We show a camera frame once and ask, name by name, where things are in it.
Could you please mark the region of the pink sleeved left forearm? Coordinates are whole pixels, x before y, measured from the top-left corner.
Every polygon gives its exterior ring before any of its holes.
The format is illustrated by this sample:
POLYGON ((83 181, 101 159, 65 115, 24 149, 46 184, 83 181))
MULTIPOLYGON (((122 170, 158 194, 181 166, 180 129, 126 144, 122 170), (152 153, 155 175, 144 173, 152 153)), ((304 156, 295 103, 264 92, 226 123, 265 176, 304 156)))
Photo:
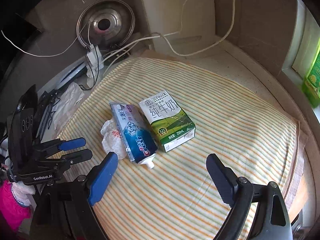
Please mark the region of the pink sleeved left forearm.
POLYGON ((30 207, 24 207, 18 204, 11 191, 11 184, 5 181, 1 186, 1 215, 13 232, 18 228, 25 219, 31 217, 30 207))

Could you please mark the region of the white gloved left hand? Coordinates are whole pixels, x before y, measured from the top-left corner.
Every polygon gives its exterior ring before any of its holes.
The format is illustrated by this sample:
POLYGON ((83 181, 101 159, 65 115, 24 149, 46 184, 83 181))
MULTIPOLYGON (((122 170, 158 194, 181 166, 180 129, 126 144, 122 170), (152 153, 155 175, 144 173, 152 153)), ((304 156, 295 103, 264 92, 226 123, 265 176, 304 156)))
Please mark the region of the white gloved left hand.
POLYGON ((31 201, 28 196, 35 194, 35 187, 25 185, 22 181, 18 181, 11 184, 11 192, 14 199, 18 204, 20 204, 20 206, 29 207, 31 205, 31 201))

